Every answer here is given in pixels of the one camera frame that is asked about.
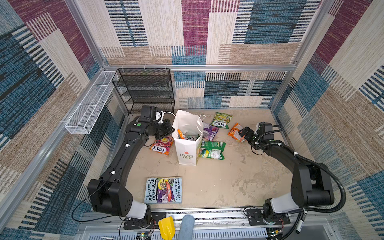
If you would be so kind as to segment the small orange candy bag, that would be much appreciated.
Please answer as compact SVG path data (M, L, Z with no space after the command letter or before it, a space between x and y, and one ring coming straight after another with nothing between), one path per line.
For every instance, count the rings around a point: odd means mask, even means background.
M231 130L229 131L228 135L233 138L234 140L236 140L238 143L243 143L245 142L245 138L244 137L241 137L240 134L239 134L239 131L242 130L243 127L239 124L239 123L236 123L232 128Z

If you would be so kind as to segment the large orange fruits candy bag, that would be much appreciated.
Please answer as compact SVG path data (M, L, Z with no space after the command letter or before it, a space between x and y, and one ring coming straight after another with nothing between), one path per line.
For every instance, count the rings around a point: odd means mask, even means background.
M177 132L178 132L178 138L179 139L181 139L181 140L185 140L186 139L185 134L180 129L178 129Z

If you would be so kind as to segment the white paper bag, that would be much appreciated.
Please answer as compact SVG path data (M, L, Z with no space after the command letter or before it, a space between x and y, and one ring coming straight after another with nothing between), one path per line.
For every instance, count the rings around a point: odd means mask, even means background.
M172 133L172 137L175 140L176 153L180 165L197 165L203 140L203 120L205 118L205 115L195 115L183 110L176 112L172 125L175 131ZM178 129L180 129L185 136L199 135L200 137L196 141L181 140L178 138Z

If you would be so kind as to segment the yellow green Fox's candy bag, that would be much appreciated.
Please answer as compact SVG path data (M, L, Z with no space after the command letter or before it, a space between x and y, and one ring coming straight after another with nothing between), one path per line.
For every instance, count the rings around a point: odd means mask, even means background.
M229 123L232 119L232 115L216 112L211 122L212 126L229 129Z

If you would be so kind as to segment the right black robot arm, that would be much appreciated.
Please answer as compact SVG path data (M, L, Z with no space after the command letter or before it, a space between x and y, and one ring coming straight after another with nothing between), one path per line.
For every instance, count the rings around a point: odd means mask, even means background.
M290 213L340 211L347 200L341 181L326 165L310 160L276 140L274 134L282 130L283 127L266 122L259 123L256 131L249 127L239 130L239 135L248 142L252 152L261 150L293 174L288 194L265 201L262 211L264 222L275 223L278 217Z

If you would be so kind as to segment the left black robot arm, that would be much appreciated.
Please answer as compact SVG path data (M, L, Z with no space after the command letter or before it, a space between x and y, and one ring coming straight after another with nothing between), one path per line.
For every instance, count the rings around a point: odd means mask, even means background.
M157 140L173 133L170 120L161 124L131 122L126 128L122 145L107 170L88 184L92 208L95 212L112 216L143 220L148 225L152 220L151 208L134 200L126 188L130 170L135 159L150 136Z

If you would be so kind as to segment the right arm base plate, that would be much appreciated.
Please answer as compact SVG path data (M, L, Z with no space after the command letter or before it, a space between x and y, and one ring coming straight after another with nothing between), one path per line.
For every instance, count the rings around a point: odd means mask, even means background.
M273 214L265 219L262 211L262 209L257 208L246 208L243 210L250 226L289 225L291 223L288 214Z

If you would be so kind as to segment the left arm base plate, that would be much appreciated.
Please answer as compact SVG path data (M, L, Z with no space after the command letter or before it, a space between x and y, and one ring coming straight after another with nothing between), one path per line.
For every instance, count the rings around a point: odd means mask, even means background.
M149 230L152 228L158 229L158 222L167 216L166 212L152 212L151 215L146 215L143 219L126 218L124 221L124 230Z

